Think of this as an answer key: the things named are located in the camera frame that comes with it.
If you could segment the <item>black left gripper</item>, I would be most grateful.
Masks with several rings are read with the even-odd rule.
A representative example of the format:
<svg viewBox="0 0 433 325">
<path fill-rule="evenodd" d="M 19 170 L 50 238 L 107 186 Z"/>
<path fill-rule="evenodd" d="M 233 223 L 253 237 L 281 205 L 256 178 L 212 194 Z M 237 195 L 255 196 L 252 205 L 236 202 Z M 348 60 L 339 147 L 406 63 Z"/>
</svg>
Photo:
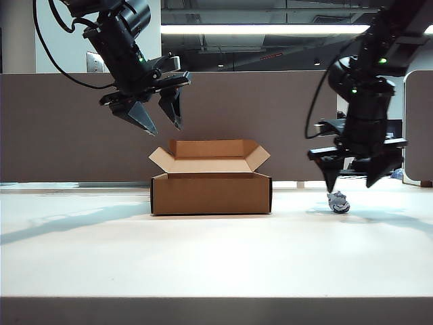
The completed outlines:
<svg viewBox="0 0 433 325">
<path fill-rule="evenodd" d="M 141 102 L 148 102 L 154 94 L 159 93 L 159 106 L 173 125 L 182 130 L 180 94 L 183 86 L 191 84 L 191 74 L 186 71 L 164 77 L 164 73 L 162 68 L 154 68 L 128 87 L 118 85 L 118 91 L 104 95 L 99 104 L 109 106 L 114 116 L 155 136 L 158 134 L 157 128 Z"/>
</svg>

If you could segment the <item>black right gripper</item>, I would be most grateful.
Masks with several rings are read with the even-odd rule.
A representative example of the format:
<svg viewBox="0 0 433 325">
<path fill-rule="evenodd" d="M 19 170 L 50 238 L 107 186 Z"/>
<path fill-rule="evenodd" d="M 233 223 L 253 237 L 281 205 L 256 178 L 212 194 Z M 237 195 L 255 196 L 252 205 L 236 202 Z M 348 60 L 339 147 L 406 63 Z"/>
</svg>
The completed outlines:
<svg viewBox="0 0 433 325">
<path fill-rule="evenodd" d="M 346 157 L 364 158 L 369 161 L 366 186 L 370 188 L 391 169 L 403 162 L 401 148 L 407 144 L 405 138 L 387 135 L 368 143 L 352 143 L 342 136 L 336 136 L 333 146 L 310 149 L 307 156 L 309 160 L 315 160 L 323 174 L 327 192 L 332 193 L 338 176 L 341 173 L 343 175 L 352 173 L 351 169 L 344 168 Z"/>
</svg>

